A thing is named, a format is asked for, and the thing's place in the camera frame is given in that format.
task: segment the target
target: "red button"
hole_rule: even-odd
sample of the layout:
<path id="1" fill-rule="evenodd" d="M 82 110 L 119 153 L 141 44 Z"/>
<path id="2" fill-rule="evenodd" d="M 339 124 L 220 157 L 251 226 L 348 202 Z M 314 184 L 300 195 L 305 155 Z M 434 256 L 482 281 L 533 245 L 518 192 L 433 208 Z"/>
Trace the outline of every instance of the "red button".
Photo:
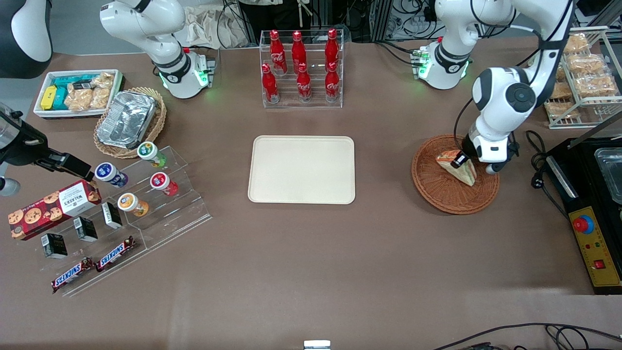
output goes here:
<path id="1" fill-rule="evenodd" d="M 572 225 L 575 227 L 575 230 L 579 232 L 585 232 L 589 229 L 589 224 L 587 220 L 582 217 L 577 217 L 572 221 Z"/>
<path id="2" fill-rule="evenodd" d="M 597 270 L 605 268 L 605 262 L 603 260 L 595 260 L 594 261 L 594 268 L 596 268 Z"/>

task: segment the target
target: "white storage box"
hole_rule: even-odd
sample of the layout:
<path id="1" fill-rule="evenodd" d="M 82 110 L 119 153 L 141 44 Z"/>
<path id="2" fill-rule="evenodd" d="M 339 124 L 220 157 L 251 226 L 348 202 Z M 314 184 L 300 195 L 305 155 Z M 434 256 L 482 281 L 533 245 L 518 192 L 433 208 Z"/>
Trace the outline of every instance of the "white storage box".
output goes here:
<path id="1" fill-rule="evenodd" d="M 123 80 L 123 74 L 116 69 L 99 69 L 99 70 L 65 70 L 62 72 L 49 72 L 43 81 L 43 85 L 41 86 L 41 91 L 39 92 L 39 96 L 37 97 L 37 101 L 35 102 L 35 106 L 32 109 L 36 115 L 40 116 L 43 119 L 74 119 L 74 118 L 93 118 L 100 116 L 106 110 L 83 110 L 83 111 L 70 111 L 70 110 L 61 110 L 61 111 L 53 111 L 53 110 L 44 110 L 41 108 L 41 100 L 43 99 L 43 94 L 45 89 L 51 86 L 52 82 L 57 77 L 70 77 L 74 75 L 85 75 L 85 74 L 100 74 L 101 72 L 106 72 L 110 74 L 114 74 L 114 82 L 113 87 L 110 90 L 110 97 L 108 98 L 108 104 L 106 107 L 110 106 L 112 103 L 114 96 L 119 92 L 121 88 L 121 81 Z"/>

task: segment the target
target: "coca-cola bottle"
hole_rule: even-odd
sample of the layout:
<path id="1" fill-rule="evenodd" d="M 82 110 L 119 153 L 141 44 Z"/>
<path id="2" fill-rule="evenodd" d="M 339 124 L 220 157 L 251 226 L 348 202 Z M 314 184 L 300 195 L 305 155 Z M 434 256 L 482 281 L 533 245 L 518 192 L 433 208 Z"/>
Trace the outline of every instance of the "coca-cola bottle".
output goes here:
<path id="1" fill-rule="evenodd" d="M 261 85 L 264 86 L 264 92 L 266 93 L 266 100 L 269 103 L 277 103 L 281 97 L 279 96 L 279 89 L 276 86 L 276 78 L 272 71 L 270 71 L 270 65 L 264 63 L 261 65 Z"/>
<path id="2" fill-rule="evenodd" d="M 300 70 L 298 79 L 296 80 L 298 83 L 298 99 L 300 102 L 307 103 L 311 101 L 311 77 L 309 77 L 309 73 L 307 73 L 306 63 L 301 63 L 298 69 Z"/>
<path id="3" fill-rule="evenodd" d="M 307 63 L 307 51 L 305 45 L 302 43 L 302 34 L 300 31 L 295 31 L 292 34 L 294 38 L 294 44 L 292 45 L 292 60 L 294 61 L 294 73 L 300 72 L 300 64 Z"/>
<path id="4" fill-rule="evenodd" d="M 324 80 L 326 86 L 326 101 L 329 103 L 337 102 L 339 97 L 339 75 L 337 74 L 337 62 L 328 64 L 328 74 Z"/>
<path id="5" fill-rule="evenodd" d="M 279 32 L 270 31 L 270 58 L 274 63 L 274 74 L 282 77 L 287 74 L 287 62 L 285 61 L 285 48 L 279 39 Z"/>
<path id="6" fill-rule="evenodd" d="M 339 61 L 339 46 L 337 45 L 337 30 L 335 28 L 328 30 L 328 42 L 324 48 L 324 55 L 326 56 L 325 68 L 328 72 L 328 65 Z"/>

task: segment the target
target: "bread rack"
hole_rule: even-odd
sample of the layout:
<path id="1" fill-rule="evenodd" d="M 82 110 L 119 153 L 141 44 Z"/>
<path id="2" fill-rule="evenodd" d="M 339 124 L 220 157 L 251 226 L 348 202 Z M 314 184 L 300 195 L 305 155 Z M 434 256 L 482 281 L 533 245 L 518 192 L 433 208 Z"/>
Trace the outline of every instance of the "bread rack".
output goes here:
<path id="1" fill-rule="evenodd" d="M 616 57 L 613 49 L 611 48 L 611 44 L 607 39 L 606 32 L 609 28 L 607 26 L 600 27 L 578 27 L 578 28 L 570 28 L 570 33 L 584 33 L 585 37 L 588 41 L 588 48 L 582 52 L 573 52 L 572 54 L 591 54 L 590 50 L 592 47 L 599 43 L 599 40 L 602 40 L 605 44 L 605 47 L 609 51 L 609 57 L 611 58 L 611 62 L 614 65 L 615 71 L 612 69 L 613 73 L 618 74 L 618 76 L 622 77 L 622 68 L 620 67 L 620 63 L 618 62 L 618 58 Z M 549 128 L 550 129 L 562 129 L 562 128 L 593 128 L 600 123 L 603 123 L 607 119 L 612 116 L 618 114 L 622 111 L 622 96 L 618 93 L 618 96 L 612 97 L 582 97 L 577 92 L 575 85 L 572 83 L 579 76 L 575 76 L 568 69 L 568 65 L 566 62 L 567 57 L 571 54 L 562 54 L 562 58 L 560 60 L 560 65 L 564 70 L 566 81 L 568 81 L 570 85 L 570 89 L 572 91 L 573 100 L 549 100 L 550 102 L 574 102 L 573 106 L 570 107 L 565 113 L 560 116 L 552 116 L 547 113 L 549 118 Z M 579 112 L 578 116 L 569 116 L 571 112 L 577 110 Z"/>

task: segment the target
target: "small black box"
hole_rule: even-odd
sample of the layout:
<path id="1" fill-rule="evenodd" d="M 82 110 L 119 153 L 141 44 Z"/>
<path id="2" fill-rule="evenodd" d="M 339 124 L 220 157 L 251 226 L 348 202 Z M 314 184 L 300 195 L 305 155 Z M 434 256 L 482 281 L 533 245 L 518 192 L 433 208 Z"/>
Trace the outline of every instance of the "small black box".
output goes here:
<path id="1" fill-rule="evenodd" d="M 104 221 L 106 222 L 106 225 L 112 227 L 113 229 L 118 229 L 123 226 L 119 209 L 115 207 L 114 204 L 109 202 L 102 203 L 101 212 L 104 213 Z"/>
<path id="2" fill-rule="evenodd" d="M 45 234 L 41 236 L 41 244 L 46 258 L 62 259 L 67 256 L 67 247 L 61 235 Z"/>
<path id="3" fill-rule="evenodd" d="M 97 240 L 95 225 L 93 225 L 91 220 L 79 216 L 73 220 L 73 226 L 76 228 L 79 239 L 87 242 L 95 242 Z"/>

